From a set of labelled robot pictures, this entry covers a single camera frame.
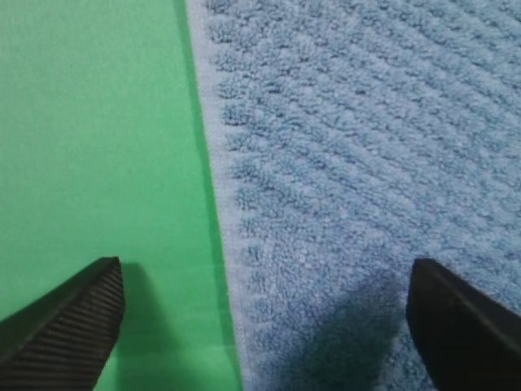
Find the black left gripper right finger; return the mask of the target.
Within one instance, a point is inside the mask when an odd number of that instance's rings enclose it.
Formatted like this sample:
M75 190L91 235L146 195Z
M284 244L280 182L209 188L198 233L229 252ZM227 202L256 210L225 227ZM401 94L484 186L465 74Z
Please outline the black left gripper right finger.
M519 315L439 262L414 261L406 320L436 389L520 388Z

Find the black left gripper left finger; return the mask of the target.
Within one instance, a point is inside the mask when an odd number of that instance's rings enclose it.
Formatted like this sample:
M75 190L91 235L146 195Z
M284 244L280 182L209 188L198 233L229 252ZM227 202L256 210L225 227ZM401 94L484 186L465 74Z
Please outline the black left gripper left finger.
M104 257L1 322L3 390L92 390L124 318L118 257Z

